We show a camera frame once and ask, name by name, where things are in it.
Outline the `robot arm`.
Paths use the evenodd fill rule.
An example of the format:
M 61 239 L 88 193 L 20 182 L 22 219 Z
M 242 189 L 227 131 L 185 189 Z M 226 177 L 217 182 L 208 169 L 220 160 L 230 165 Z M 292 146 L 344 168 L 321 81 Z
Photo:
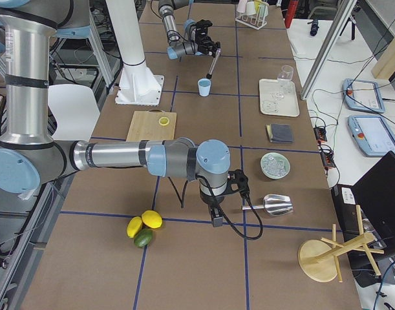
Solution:
M 231 193 L 230 154 L 216 139 L 187 138 L 97 144 L 55 141 L 47 131 L 49 39 L 87 25 L 86 1 L 0 1 L 5 26 L 7 128 L 0 137 L 0 188 L 22 193 L 68 172 L 145 167 L 150 174 L 200 182 L 212 224 L 227 217 L 220 204 Z
M 194 21 L 188 19 L 184 24 L 184 35 L 176 26 L 174 11 L 189 6 L 193 1 L 161 0 L 158 2 L 158 13 L 162 19 L 168 42 L 167 55 L 169 59 L 177 59 L 186 55 L 205 55 L 214 58 L 220 57 L 221 45 L 214 42 L 208 34 L 213 26 L 210 20 Z

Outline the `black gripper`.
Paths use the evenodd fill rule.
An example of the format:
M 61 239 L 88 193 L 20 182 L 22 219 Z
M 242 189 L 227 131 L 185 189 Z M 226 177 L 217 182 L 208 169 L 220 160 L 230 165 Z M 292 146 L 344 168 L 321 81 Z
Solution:
M 197 51 L 201 54 L 216 58 L 217 50 L 221 49 L 220 41 L 214 42 L 210 36 L 195 37 Z
M 200 198 L 209 207 L 209 214 L 211 216 L 212 226 L 221 227 L 223 217 L 217 208 L 224 201 L 224 196 L 213 196 L 211 194 L 206 194 L 203 191 L 200 191 Z

